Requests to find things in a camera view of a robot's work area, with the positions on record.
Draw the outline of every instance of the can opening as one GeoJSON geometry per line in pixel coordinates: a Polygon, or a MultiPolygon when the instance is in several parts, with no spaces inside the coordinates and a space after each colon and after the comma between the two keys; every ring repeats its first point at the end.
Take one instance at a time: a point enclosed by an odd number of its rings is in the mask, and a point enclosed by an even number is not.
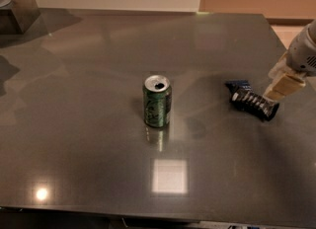
{"type": "Polygon", "coordinates": [[[157,83],[156,85],[155,85],[155,89],[156,90],[161,90],[161,89],[163,89],[165,87],[165,85],[163,84],[163,83],[157,83]]]}

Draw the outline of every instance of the green soda can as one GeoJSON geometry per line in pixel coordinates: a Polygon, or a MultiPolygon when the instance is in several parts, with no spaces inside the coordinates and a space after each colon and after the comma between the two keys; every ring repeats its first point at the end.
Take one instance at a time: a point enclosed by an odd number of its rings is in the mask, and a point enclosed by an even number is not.
{"type": "Polygon", "coordinates": [[[169,123],[172,89],[169,80],[153,75],[143,85],[144,118],[151,127],[163,127],[169,123]]]}

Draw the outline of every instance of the gray table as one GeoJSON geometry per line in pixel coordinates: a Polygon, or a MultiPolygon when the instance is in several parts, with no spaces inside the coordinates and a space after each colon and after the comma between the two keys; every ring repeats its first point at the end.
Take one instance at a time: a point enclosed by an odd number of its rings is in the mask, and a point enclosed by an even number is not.
{"type": "Polygon", "coordinates": [[[0,45],[0,206],[316,227],[314,90],[263,122],[224,86],[269,85],[284,47],[263,16],[42,9],[0,45]],[[142,116],[157,73],[165,129],[142,116]]]}

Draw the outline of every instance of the black object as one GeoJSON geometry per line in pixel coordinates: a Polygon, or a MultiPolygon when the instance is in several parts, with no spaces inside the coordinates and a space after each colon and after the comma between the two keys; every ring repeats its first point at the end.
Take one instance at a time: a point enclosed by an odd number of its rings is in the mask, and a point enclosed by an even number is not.
{"type": "Polygon", "coordinates": [[[227,81],[225,85],[231,93],[230,103],[237,110],[267,121],[275,117],[279,103],[268,101],[254,93],[247,80],[227,81]]]}
{"type": "Polygon", "coordinates": [[[0,7],[0,35],[21,35],[39,17],[36,0],[12,0],[0,7]]]}

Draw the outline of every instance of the can top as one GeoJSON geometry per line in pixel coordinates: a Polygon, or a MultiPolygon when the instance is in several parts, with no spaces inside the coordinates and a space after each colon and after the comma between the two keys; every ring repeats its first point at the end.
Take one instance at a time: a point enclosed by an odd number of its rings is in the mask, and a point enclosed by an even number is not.
{"type": "Polygon", "coordinates": [[[152,92],[163,92],[170,86],[169,80],[162,75],[152,75],[145,81],[145,87],[152,92]]]}

